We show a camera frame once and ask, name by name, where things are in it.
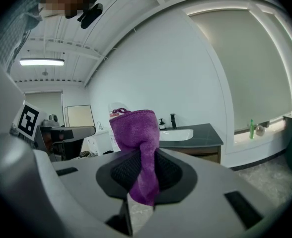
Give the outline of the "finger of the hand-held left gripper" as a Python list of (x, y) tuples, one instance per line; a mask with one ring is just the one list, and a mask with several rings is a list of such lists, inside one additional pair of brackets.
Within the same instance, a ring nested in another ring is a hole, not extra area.
[(79, 157), (84, 139), (93, 136), (95, 133), (94, 126), (53, 127), (52, 146), (54, 154), (61, 156), (62, 161)]

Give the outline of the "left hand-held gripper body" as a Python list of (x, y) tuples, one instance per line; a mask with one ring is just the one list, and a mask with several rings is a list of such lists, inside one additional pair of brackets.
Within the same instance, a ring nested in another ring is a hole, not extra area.
[(53, 129), (60, 127), (55, 114), (48, 115), (25, 102), (11, 125), (10, 135), (23, 140), (33, 150), (46, 152), (52, 162), (57, 162), (62, 160), (62, 153), (61, 147), (54, 143), (60, 142), (62, 136)]

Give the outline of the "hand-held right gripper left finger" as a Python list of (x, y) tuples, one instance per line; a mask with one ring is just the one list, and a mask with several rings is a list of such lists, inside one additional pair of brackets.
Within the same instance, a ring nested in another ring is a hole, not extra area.
[(52, 165), (80, 206), (112, 229), (124, 235), (133, 234), (127, 195), (141, 170), (138, 150)]

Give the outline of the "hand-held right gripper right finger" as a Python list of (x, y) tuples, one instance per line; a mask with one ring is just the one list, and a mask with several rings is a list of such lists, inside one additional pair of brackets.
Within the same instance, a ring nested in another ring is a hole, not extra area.
[(276, 219), (276, 207), (262, 192), (220, 164), (159, 150), (183, 171), (164, 195), (184, 198), (158, 205), (151, 219), (154, 238), (261, 238)]

